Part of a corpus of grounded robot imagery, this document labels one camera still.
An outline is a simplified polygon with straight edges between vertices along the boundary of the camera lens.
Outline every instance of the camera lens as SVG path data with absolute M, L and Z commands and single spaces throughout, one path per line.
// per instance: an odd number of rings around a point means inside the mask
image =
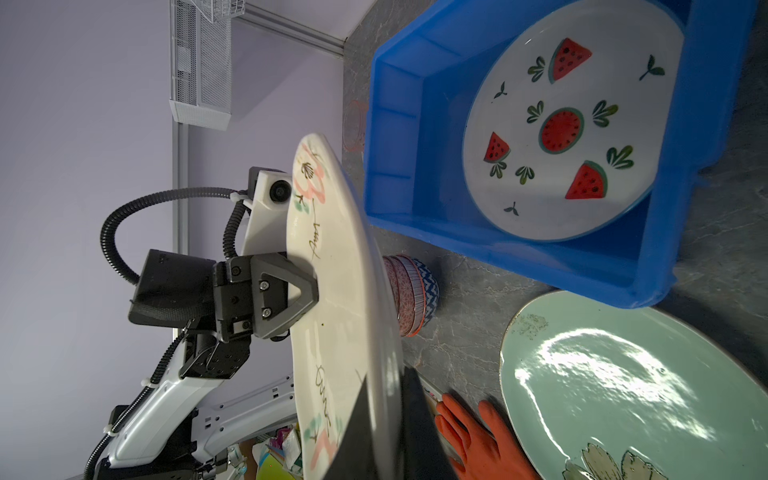
M 290 184 L 285 180 L 278 180 L 270 187 L 270 199 L 276 204 L 283 204 L 290 199 Z

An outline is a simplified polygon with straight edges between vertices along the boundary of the glove finger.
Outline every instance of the glove finger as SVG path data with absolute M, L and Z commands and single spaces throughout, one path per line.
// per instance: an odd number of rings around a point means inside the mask
M 469 446 L 472 444 L 472 437 L 469 435 L 469 432 L 459 425 L 458 420 L 456 420 L 456 417 L 454 417 L 453 412 L 448 408 L 448 406 L 444 402 L 440 402 L 437 404 L 437 413 L 442 415 L 442 417 L 450 424 L 451 427 L 453 427 L 453 430 L 456 432 L 458 437 L 462 440 L 462 444 L 464 445 L 464 450 L 469 449 Z
M 480 402 L 478 410 L 480 411 L 480 416 L 483 421 L 488 425 L 491 429 L 491 433 L 493 433 L 493 436 L 496 438 L 499 455 L 501 457 L 512 457 L 515 459 L 526 458 L 527 461 L 527 457 L 520 448 L 515 436 L 510 432 L 504 418 L 498 413 L 493 405 L 490 402 L 483 400 Z
M 458 453 L 458 456 L 462 459 L 462 462 L 466 462 L 467 452 L 464 450 L 462 440 L 459 438 L 453 427 L 451 427 L 451 425 L 445 420 L 445 417 L 442 415 L 437 415 L 435 417 L 435 424 L 437 425 L 438 432 L 440 432 L 442 436 L 448 440 L 448 443 L 450 443 L 451 447 L 456 450 L 456 453 Z
M 469 412 L 464 410 L 464 407 L 461 406 L 460 403 L 456 402 L 456 400 L 450 394 L 443 394 L 442 402 L 445 404 L 445 407 L 451 412 L 451 414 L 455 415 L 455 417 L 464 424 L 464 427 L 466 427 L 467 431 L 469 431 L 471 435 L 480 433 L 480 431 L 485 430 L 477 423 L 475 418 L 470 415 Z
M 467 470 L 464 468 L 464 465 L 458 463 L 453 458 L 448 458 L 448 460 L 451 461 L 451 465 L 453 465 L 453 470 L 456 472 L 456 476 L 458 477 L 458 480 L 468 480 L 469 475 L 467 475 Z

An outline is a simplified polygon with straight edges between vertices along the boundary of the white mesh basket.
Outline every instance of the white mesh basket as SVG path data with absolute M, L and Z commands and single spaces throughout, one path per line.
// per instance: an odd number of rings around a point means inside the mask
M 170 0 L 174 120 L 226 130 L 232 100 L 232 21 L 211 23 L 189 0 Z
M 245 0 L 192 0 L 200 13 L 211 23 L 234 18 L 245 12 Z

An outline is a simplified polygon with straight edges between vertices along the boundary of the beige flower print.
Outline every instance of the beige flower print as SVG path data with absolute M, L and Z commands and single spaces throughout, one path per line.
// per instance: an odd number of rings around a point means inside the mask
M 627 450 L 621 459 L 621 470 L 611 455 L 597 445 L 587 444 L 581 458 L 589 471 L 574 464 L 565 463 L 564 480 L 668 480 L 650 463 Z

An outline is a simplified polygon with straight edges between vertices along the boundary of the orange rubber glove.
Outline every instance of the orange rubber glove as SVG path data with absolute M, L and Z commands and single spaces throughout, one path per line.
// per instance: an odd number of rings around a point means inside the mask
M 437 429 L 464 462 L 449 458 L 456 475 L 461 480 L 541 480 L 493 405 L 483 400 L 478 409 L 493 436 L 449 394 L 437 405 Z

